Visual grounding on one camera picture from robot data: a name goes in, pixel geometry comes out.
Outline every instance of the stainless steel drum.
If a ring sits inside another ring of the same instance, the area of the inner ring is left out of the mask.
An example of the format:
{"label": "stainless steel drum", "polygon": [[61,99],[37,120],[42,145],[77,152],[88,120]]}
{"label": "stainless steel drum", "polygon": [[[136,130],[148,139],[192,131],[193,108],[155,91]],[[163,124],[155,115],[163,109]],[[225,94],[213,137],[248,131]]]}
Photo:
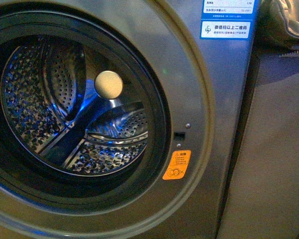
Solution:
{"label": "stainless steel drum", "polygon": [[[18,46],[3,71],[1,101],[22,146],[78,176],[114,173],[137,160],[146,148],[146,114],[128,79],[124,94],[100,97],[95,81],[110,68],[104,57],[64,38],[41,35]],[[135,99],[122,104],[129,95]]]}

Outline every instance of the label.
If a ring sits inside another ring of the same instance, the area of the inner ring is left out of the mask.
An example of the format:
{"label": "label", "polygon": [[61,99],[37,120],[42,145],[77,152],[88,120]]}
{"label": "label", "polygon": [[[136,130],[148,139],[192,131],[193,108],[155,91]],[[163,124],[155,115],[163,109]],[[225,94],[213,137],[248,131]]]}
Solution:
{"label": "label", "polygon": [[247,39],[249,32],[249,21],[202,21],[200,37]]}
{"label": "label", "polygon": [[183,178],[189,164],[190,154],[190,150],[174,151],[163,179],[172,180]]}
{"label": "label", "polygon": [[201,39],[248,40],[258,0],[203,0]]}
{"label": "label", "polygon": [[205,0],[203,13],[252,14],[255,0]]}

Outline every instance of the washing machine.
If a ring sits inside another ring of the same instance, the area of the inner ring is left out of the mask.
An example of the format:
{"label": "washing machine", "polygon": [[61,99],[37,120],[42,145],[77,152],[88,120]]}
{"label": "washing machine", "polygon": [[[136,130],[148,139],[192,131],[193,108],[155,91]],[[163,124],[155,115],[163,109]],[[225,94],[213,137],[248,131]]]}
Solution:
{"label": "washing machine", "polygon": [[258,5],[0,0],[0,239],[215,238]]}

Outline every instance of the energy label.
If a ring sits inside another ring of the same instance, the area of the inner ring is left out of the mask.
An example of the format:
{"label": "energy label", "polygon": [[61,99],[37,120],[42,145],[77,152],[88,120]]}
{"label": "energy label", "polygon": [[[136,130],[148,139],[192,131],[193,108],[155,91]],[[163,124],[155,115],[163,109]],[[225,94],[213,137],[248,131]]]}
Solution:
{"label": "energy label", "polygon": [[247,40],[256,12],[257,0],[204,0],[200,38]]}

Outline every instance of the white label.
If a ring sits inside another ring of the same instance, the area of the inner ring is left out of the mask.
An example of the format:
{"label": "white label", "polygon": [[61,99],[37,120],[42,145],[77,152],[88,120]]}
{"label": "white label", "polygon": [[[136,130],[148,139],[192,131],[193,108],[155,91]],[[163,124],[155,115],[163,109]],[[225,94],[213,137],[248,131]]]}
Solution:
{"label": "white label", "polygon": [[248,38],[250,22],[248,21],[203,21],[202,38]]}
{"label": "white label", "polygon": [[252,14],[255,0],[204,0],[204,13]]}

